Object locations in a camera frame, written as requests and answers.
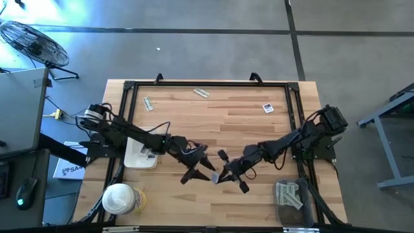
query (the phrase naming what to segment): wooden tabletop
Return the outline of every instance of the wooden tabletop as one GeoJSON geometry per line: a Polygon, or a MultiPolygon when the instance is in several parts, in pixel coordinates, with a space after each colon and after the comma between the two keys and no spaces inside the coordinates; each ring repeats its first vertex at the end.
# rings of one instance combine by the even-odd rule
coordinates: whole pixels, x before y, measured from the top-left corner
{"type": "MultiPolygon", "coordinates": [[[[103,101],[113,105],[114,113],[119,110],[124,81],[108,80],[107,83],[103,101]]],[[[315,82],[299,82],[299,85],[306,117],[321,107],[318,90],[315,82]]],[[[182,135],[188,140],[209,146],[208,157],[219,172],[223,169],[223,161],[217,151],[223,149],[230,159],[234,159],[242,155],[246,145],[276,140],[291,132],[283,88],[203,87],[210,93],[208,98],[195,94],[193,89],[139,87],[133,123],[139,127],[153,127],[170,121],[169,132],[172,135],[182,135]],[[150,112],[146,111],[142,102],[146,96],[154,106],[150,112]],[[269,103],[274,112],[266,114],[262,105],[269,103]]],[[[131,95],[128,96],[125,118],[129,112],[131,95]]],[[[108,159],[98,159],[87,167],[74,220],[82,218],[100,196],[107,163],[108,159]]],[[[202,166],[198,168],[207,176],[212,173],[202,166]]],[[[298,177],[290,150],[281,171],[266,162],[260,162],[254,168],[257,172],[254,180],[242,177],[250,187],[247,194],[240,191],[238,184],[230,182],[214,185],[192,179],[182,185],[180,178],[186,168],[169,155],[158,157],[157,167],[152,170],[126,168],[124,183],[143,190],[147,195],[147,206],[138,215],[118,216],[116,224],[281,226],[272,189],[278,179],[298,177]]],[[[335,170],[326,161],[315,161],[315,169],[321,196],[332,211],[346,222],[335,170]]],[[[253,173],[249,171],[247,175],[253,176],[253,173]]]]}

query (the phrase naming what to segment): electric fan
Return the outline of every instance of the electric fan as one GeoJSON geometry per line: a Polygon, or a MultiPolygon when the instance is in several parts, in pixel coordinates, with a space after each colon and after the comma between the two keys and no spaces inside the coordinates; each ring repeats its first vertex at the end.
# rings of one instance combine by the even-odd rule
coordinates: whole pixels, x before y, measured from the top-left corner
{"type": "Polygon", "coordinates": [[[75,75],[55,78],[49,71],[54,80],[79,78],[77,73],[62,69],[69,64],[65,49],[38,30],[19,22],[5,21],[0,25],[0,34],[9,45],[30,59],[45,64],[45,67],[49,69],[59,69],[75,75]]]}

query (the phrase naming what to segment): gray metal frame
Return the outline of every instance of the gray metal frame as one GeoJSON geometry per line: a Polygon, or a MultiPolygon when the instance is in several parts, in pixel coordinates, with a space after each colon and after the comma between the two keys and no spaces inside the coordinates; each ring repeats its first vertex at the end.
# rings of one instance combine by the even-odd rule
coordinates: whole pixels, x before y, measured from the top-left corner
{"type": "Polygon", "coordinates": [[[403,95],[399,96],[398,98],[394,99],[384,107],[381,107],[374,113],[371,113],[364,119],[357,122],[360,128],[366,127],[369,123],[375,123],[376,129],[378,130],[378,134],[380,135],[382,146],[384,147],[385,153],[387,155],[388,163],[391,167],[391,170],[394,175],[394,179],[389,179],[386,181],[379,182],[377,185],[379,188],[387,188],[392,186],[400,186],[403,184],[411,184],[414,183],[414,175],[410,175],[407,177],[401,177],[400,171],[398,170],[397,164],[394,159],[393,152],[391,147],[389,146],[389,141],[387,139],[387,135],[382,127],[382,119],[381,117],[389,116],[389,114],[396,111],[399,107],[402,107],[412,101],[414,101],[414,89],[409,92],[404,93],[403,95]]]}
{"type": "Polygon", "coordinates": [[[0,158],[38,147],[48,72],[47,68],[37,68],[0,74],[0,140],[8,144],[0,148],[0,158]]]}

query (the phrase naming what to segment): desk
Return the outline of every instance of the desk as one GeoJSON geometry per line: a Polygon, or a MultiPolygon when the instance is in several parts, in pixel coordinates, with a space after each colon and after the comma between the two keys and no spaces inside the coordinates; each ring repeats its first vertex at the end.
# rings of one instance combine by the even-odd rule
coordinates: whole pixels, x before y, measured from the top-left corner
{"type": "MultiPolygon", "coordinates": [[[[120,107],[124,81],[108,80],[103,97],[104,102],[113,105],[115,113],[120,107]]],[[[315,82],[299,84],[307,116],[321,107],[318,91],[315,82]]],[[[291,131],[285,92],[281,88],[203,87],[210,93],[207,99],[195,94],[193,89],[140,87],[133,123],[140,127],[151,127],[171,121],[172,135],[183,135],[209,145],[209,159],[219,171],[222,170],[223,161],[217,155],[218,150],[224,149],[233,159],[241,156],[248,144],[275,140],[291,131]],[[150,112],[145,110],[142,103],[145,96],[154,106],[150,112]],[[275,111],[265,114],[262,105],[268,103],[273,105],[275,111]]],[[[129,105],[125,109],[125,118],[128,112],[129,105]]],[[[87,167],[74,220],[82,218],[99,198],[107,163],[107,159],[98,159],[87,167]]],[[[126,168],[124,183],[143,190],[147,194],[147,206],[139,216],[118,216],[116,224],[281,226],[275,215],[272,187],[278,179],[298,177],[296,162],[288,153],[287,162],[281,171],[265,162],[258,164],[255,169],[256,179],[251,181],[244,178],[250,191],[242,194],[235,183],[214,185],[190,180],[185,185],[180,184],[186,168],[169,155],[159,157],[157,167],[153,170],[126,168]]],[[[326,161],[315,161],[315,169],[321,196],[342,221],[347,221],[334,169],[326,161]]],[[[200,170],[210,174],[207,169],[200,170]]]]}
{"type": "Polygon", "coordinates": [[[1,159],[10,165],[10,192],[9,197],[0,199],[0,230],[40,227],[45,206],[45,192],[47,182],[47,166],[49,165],[49,150],[38,150],[30,153],[1,159]],[[16,205],[17,190],[26,178],[32,175],[39,181],[36,185],[33,205],[28,210],[19,210],[16,205]]]}

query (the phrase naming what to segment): computer mouse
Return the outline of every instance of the computer mouse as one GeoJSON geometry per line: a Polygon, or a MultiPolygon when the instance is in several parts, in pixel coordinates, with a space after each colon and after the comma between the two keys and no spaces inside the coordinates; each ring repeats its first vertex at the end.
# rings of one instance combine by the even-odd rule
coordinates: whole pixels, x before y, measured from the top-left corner
{"type": "Polygon", "coordinates": [[[33,204],[34,190],[38,180],[29,177],[23,181],[16,194],[16,204],[19,210],[27,210],[33,204]]]}

